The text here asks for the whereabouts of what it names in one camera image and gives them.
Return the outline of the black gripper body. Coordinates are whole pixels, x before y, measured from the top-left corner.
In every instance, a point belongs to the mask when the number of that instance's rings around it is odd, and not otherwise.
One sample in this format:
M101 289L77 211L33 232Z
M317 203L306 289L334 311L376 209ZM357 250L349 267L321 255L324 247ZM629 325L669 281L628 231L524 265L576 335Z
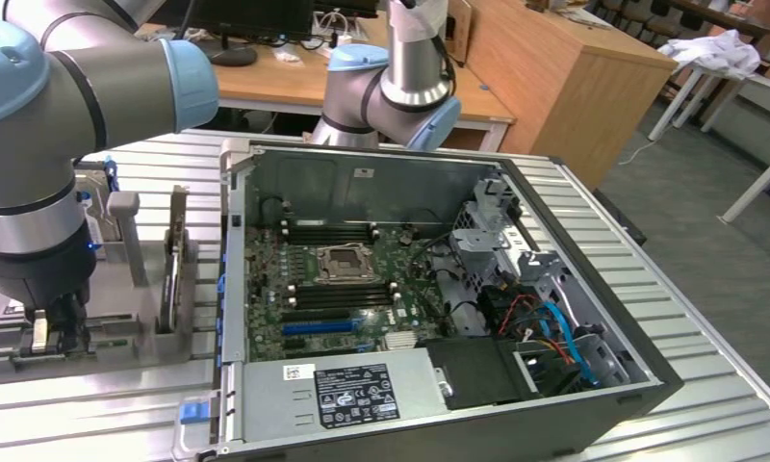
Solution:
M33 254L0 253L0 294L27 309L84 313L95 268L95 250L81 240Z

